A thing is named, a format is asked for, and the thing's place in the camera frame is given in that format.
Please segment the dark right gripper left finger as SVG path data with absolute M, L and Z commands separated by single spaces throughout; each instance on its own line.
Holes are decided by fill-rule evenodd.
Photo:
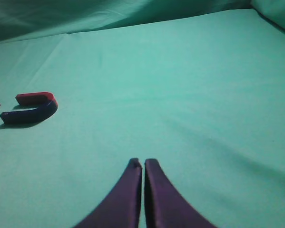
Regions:
M 129 160 L 109 194 L 75 227 L 137 228 L 141 210 L 142 167 L 138 158 Z

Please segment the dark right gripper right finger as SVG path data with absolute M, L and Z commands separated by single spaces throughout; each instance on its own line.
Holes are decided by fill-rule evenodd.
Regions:
M 145 161 L 144 208 L 148 228 L 214 228 L 177 191 L 158 160 Z

